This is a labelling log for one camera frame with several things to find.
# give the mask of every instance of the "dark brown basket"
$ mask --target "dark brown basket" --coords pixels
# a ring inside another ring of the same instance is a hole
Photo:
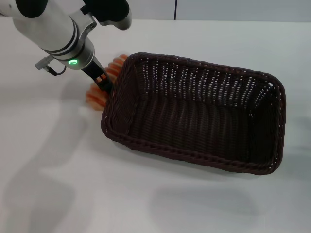
[[[227,171],[281,163],[286,100],[270,74],[167,55],[125,62],[102,130],[133,150]]]

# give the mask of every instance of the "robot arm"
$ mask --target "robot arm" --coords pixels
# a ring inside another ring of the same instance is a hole
[[[0,16],[12,17],[17,30],[49,54],[36,64],[38,69],[58,75],[48,66],[56,59],[70,69],[82,70],[102,90],[109,91],[107,81],[97,80],[107,74],[87,35],[97,25],[94,18],[103,26],[128,29],[131,11],[126,0],[83,1],[85,6],[69,16],[54,0],[0,0]]]

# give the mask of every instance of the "orange object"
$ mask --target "orange object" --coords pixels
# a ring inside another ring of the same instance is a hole
[[[113,59],[113,62],[109,63],[108,67],[105,68],[105,71],[109,75],[113,84],[115,83],[127,57],[127,55],[123,54]],[[96,111],[102,111],[104,107],[106,107],[108,98],[108,93],[101,91],[95,83],[92,83],[90,89],[86,92],[86,102]]]

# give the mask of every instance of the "white tabletop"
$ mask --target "white tabletop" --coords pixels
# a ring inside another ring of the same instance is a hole
[[[134,20],[91,34],[106,65],[174,54],[269,72],[287,94],[284,158],[267,176],[131,151],[84,103],[92,80],[37,71],[45,53],[0,21],[1,233],[311,232],[311,24]]]

